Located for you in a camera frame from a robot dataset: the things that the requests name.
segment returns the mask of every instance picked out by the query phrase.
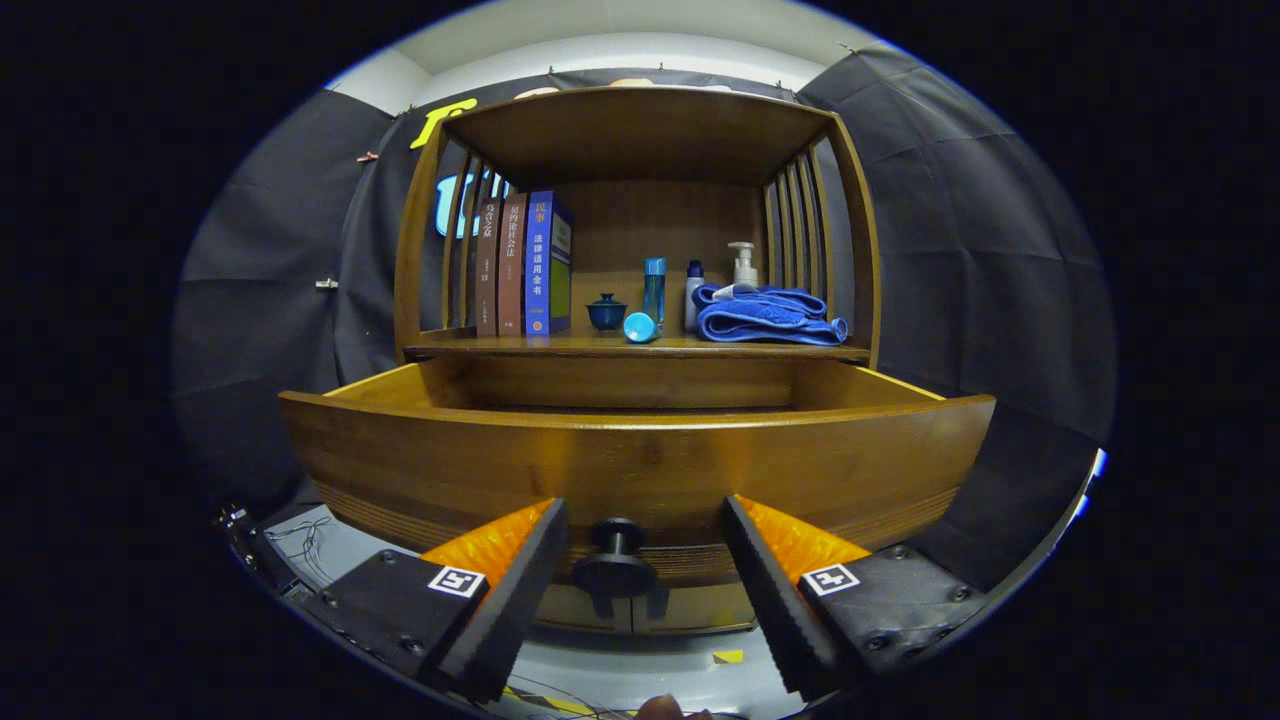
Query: brown book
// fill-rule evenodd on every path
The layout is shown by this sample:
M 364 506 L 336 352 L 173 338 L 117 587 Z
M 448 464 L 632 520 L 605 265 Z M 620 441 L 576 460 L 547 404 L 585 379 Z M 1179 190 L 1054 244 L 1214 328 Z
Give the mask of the brown book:
M 502 208 L 498 237 L 498 334 L 520 336 L 525 331 L 525 209 L 529 193 L 516 192 Z
M 502 197 L 480 208 L 480 237 L 476 240 L 476 336 L 498 334 L 498 231 L 502 227 Z

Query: blue towel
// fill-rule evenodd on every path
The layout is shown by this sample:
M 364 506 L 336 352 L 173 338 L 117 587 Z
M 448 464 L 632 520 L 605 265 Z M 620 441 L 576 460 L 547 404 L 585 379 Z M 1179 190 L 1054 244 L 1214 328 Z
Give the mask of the blue towel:
M 774 305 L 814 320 L 820 320 L 827 315 L 827 304 L 800 288 L 783 290 L 773 286 L 754 288 L 749 284 L 721 287 L 712 283 L 694 288 L 694 306 L 699 313 L 708 305 L 722 300 Z
M 808 345 L 840 345 L 849 337 L 844 319 L 828 323 L 777 304 L 721 300 L 698 314 L 698 329 L 707 340 L 741 342 L 769 340 Z

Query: blue book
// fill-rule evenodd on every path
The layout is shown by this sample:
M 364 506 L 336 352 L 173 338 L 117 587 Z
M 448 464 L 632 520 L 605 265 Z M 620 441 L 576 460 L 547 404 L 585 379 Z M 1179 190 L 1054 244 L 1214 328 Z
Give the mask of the blue book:
M 553 191 L 529 193 L 525 231 L 525 334 L 568 328 L 573 215 Z

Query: drawer knob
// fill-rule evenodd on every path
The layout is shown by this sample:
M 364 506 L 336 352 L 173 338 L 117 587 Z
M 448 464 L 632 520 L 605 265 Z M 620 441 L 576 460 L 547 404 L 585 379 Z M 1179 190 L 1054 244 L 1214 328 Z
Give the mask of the drawer knob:
M 600 552 L 573 564 L 573 584 L 605 597 L 635 597 L 658 584 L 653 565 L 636 556 L 644 530 L 626 518 L 609 518 L 591 528 L 591 543 Z

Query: wooden drawer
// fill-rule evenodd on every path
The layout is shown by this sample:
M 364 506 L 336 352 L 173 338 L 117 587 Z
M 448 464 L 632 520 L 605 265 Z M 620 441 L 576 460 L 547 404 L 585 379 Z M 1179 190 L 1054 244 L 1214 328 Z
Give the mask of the wooden drawer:
M 442 356 L 280 400 L 346 523 L 425 551 L 564 497 L 557 582 L 594 551 L 593 524 L 625 516 L 648 532 L 641 555 L 666 588 L 736 582 L 717 529 L 732 493 L 868 548 L 920 532 L 959 491 L 995 407 L 805 359 Z

